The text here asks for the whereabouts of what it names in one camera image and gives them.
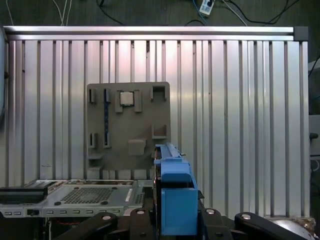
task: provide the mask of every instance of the blue plastic part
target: blue plastic part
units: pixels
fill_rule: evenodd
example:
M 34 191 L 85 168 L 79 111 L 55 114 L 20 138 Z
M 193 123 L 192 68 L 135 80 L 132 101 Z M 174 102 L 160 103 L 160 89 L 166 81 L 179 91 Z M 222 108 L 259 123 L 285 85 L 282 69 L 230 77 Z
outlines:
M 190 187 L 161 189 L 161 234 L 164 236 L 197 235 L 198 186 L 190 164 L 171 143 L 156 145 L 161 159 L 161 182 L 186 183 Z

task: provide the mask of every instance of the cable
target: cable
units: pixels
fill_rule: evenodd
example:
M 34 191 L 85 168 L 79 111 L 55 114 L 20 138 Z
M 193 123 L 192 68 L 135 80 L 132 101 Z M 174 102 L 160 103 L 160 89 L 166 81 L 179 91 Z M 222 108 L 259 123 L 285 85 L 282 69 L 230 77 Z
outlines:
M 242 11 L 242 9 L 232 0 L 226 0 L 228 3 L 231 3 L 232 5 L 234 5 L 240 12 L 241 14 L 243 15 L 243 17 L 250 23 L 254 23 L 254 24 L 265 24 L 265 25 L 274 25 L 278 22 L 278 20 L 281 18 L 282 14 L 284 14 L 288 9 L 290 9 L 293 5 L 295 5 L 297 2 L 299 2 L 300 0 L 296 0 L 295 2 L 293 2 L 292 4 L 289 4 L 289 0 L 286 0 L 285 2 L 285 6 L 283 8 L 283 10 L 278 14 L 276 15 L 275 17 L 273 17 L 271 20 L 269 20 L 268 22 L 266 21 L 256 21 L 256 20 L 251 20 L 249 19 L 245 13 Z
M 68 2 L 68 0 L 65 0 L 64 8 L 63 8 L 63 14 L 62 14 L 62 22 L 65 20 L 65 13 L 66 13 L 66 8 L 67 8 L 67 2 Z
M 9 4 L 8 4 L 8 0 L 5 0 L 5 3 L 6 3 L 6 7 L 8 8 L 11 24 L 12 24 L 12 26 L 14 26 L 14 21 L 12 19 L 12 15 L 11 15 L 10 7 L 9 7 Z
M 308 77 L 310 77 L 310 75 L 312 74 L 312 72 L 313 72 L 313 70 L 314 70 L 314 68 L 315 68 L 315 66 L 316 66 L 316 64 L 317 64 L 317 62 L 318 62 L 319 59 L 320 59 L 320 55 L 316 58 L 313 66 L 312 66 L 312 68 L 311 68 L 311 70 L 310 70 L 310 72 L 309 72 L 309 74 L 308 74 Z
M 319 99 L 319 98 L 320 98 L 320 95 L 318 95 L 318 96 L 316 96 L 316 97 L 312 98 L 312 99 L 311 99 L 311 101 L 314 101 L 314 100 Z
M 320 168 L 320 164 L 319 164 L 318 160 L 311 159 L 311 161 L 315 161 L 316 162 L 316 168 L 315 169 L 311 168 L 312 173 L 314 173 Z
M 204 21 L 205 25 L 207 25 L 207 21 L 205 20 L 205 18 L 201 15 L 200 11 L 199 11 L 199 8 L 197 7 L 197 4 L 196 4 L 196 1 L 195 0 L 192 0 L 193 1 L 193 4 L 195 6 L 195 9 L 197 10 L 199 16 L 202 18 L 202 20 Z
M 65 25 L 68 26 L 68 21 L 69 21 L 69 14 L 70 14 L 70 10 L 71 10 L 71 5 L 72 5 L 72 0 L 70 0 L 70 6 L 69 6 L 69 11 L 68 11 L 68 15 L 66 17 L 66 23 Z
M 280 12 L 277 16 L 275 16 L 274 18 L 272 18 L 267 24 L 272 24 L 270 22 L 272 22 L 273 20 L 275 20 L 277 17 L 281 17 L 282 14 L 284 14 L 287 10 L 289 10 L 289 8 L 291 8 L 293 5 L 295 5 L 297 2 L 299 2 L 300 0 L 296 0 L 293 3 L 291 3 L 287 8 L 283 9 L 282 12 Z
M 73 225 L 79 225 L 81 222 L 62 222 L 59 220 L 55 220 L 57 224 L 60 225 L 66 225 L 66 226 L 73 226 Z
M 240 19 L 240 21 L 241 21 L 246 27 L 248 26 L 248 25 L 246 24 L 246 22 L 239 16 L 239 14 L 236 13 L 235 10 L 233 10 L 225 0 L 222 0 L 222 2 L 224 2 L 224 4 L 231 10 L 231 12 L 233 12 L 234 15 L 236 15 L 236 16 L 238 17 L 238 19 Z
M 106 13 L 103 8 L 99 5 L 98 0 L 95 0 L 96 5 L 99 7 L 99 9 L 101 10 L 101 12 L 103 12 L 104 15 L 106 15 L 108 18 L 110 18 L 111 20 L 115 21 L 116 23 L 120 24 L 121 26 L 125 26 L 125 24 L 123 24 L 122 22 L 120 22 L 119 20 L 113 18 L 112 16 L 110 16 L 108 13 Z
M 205 26 L 205 24 L 204 24 L 202 21 L 197 20 L 197 19 L 193 19 L 193 20 L 191 20 L 191 21 L 188 21 L 184 26 L 186 27 L 186 26 L 188 26 L 190 23 L 193 23 L 193 22 L 197 22 L 197 23 L 200 23 L 202 26 Z
M 59 16 L 60 16 L 60 21 L 61 21 L 61 26 L 63 26 L 63 24 L 64 24 L 64 20 L 62 19 L 62 15 L 61 15 L 60 8 L 59 8 L 59 6 L 58 6 L 58 4 L 56 3 L 56 1 L 55 1 L 55 0 L 52 0 L 52 2 L 55 4 L 56 9 L 58 9 Z

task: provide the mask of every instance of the rectangular cutout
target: rectangular cutout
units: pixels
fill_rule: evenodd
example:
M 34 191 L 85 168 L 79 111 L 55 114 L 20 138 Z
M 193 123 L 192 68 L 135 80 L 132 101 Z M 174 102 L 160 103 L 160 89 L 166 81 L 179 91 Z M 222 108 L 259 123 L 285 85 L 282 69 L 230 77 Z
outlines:
M 153 103 L 165 102 L 167 100 L 165 86 L 153 86 L 150 91 L 150 101 Z
M 167 128 L 167 125 L 163 125 L 161 127 L 155 127 L 154 125 L 151 125 L 152 139 L 167 139 Z

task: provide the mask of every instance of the black cable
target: black cable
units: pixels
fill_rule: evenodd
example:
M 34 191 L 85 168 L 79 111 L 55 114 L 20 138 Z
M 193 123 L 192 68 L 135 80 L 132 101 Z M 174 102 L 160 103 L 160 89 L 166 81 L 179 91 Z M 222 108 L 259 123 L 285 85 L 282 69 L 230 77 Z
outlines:
M 205 26 L 205 24 L 204 24 L 202 21 L 197 20 L 197 19 L 193 19 L 193 20 L 191 20 L 191 21 L 188 21 L 184 26 L 186 27 L 186 26 L 188 26 L 190 23 L 193 23 L 193 22 L 197 22 L 197 23 L 200 23 L 202 26 Z
M 314 182 L 311 182 L 310 185 L 315 186 L 318 191 L 318 195 L 315 195 L 313 197 L 320 197 L 320 187 L 317 184 L 315 184 Z
M 308 77 L 310 77 L 310 75 L 312 74 L 312 72 L 313 72 L 313 70 L 314 70 L 314 68 L 315 68 L 315 66 L 316 66 L 316 64 L 317 64 L 317 62 L 318 62 L 319 59 L 320 59 L 320 55 L 316 58 L 313 66 L 312 66 L 312 68 L 311 68 L 311 70 L 310 70 L 310 72 L 309 72 L 309 74 L 308 74 Z
M 105 12 L 103 10 L 103 8 L 100 6 L 100 4 L 98 3 L 98 0 L 95 0 L 95 2 L 96 2 L 96 5 L 99 7 L 99 9 L 103 12 L 104 15 L 106 15 L 108 18 L 110 18 L 111 20 L 115 21 L 116 23 L 120 24 L 121 26 L 125 26 L 125 24 L 123 24 L 122 22 L 120 22 L 119 20 L 113 18 L 107 12 Z
M 293 2 L 292 4 L 289 4 L 289 0 L 286 0 L 286 3 L 285 3 L 285 6 L 283 8 L 283 10 L 277 15 L 275 16 L 274 18 L 272 18 L 270 21 L 266 22 L 266 21 L 255 21 L 255 20 L 251 20 L 249 19 L 244 11 L 235 3 L 233 2 L 232 0 L 226 0 L 228 3 L 231 3 L 232 5 L 234 5 L 240 12 L 241 14 L 243 15 L 243 17 L 250 23 L 254 23 L 254 24 L 265 24 L 265 25 L 274 25 L 278 22 L 278 20 L 281 18 L 282 14 L 284 14 L 289 8 L 291 8 L 293 5 L 295 5 L 297 2 L 299 2 L 300 0 L 296 0 L 295 2 Z
M 272 18 L 269 22 L 272 22 L 273 20 L 275 20 L 277 17 L 281 17 L 282 14 L 284 14 L 289 8 L 291 8 L 293 5 L 295 5 L 297 2 L 299 2 L 300 0 L 296 0 L 293 3 L 291 3 L 286 9 L 284 9 L 282 12 L 280 12 L 277 16 L 275 16 L 274 18 Z

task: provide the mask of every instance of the small square component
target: small square component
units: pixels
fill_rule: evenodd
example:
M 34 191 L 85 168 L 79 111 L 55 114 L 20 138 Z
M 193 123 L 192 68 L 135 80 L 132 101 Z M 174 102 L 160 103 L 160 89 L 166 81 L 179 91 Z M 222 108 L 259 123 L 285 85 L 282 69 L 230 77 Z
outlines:
M 130 91 L 120 92 L 120 105 L 133 106 L 134 105 L 134 93 Z

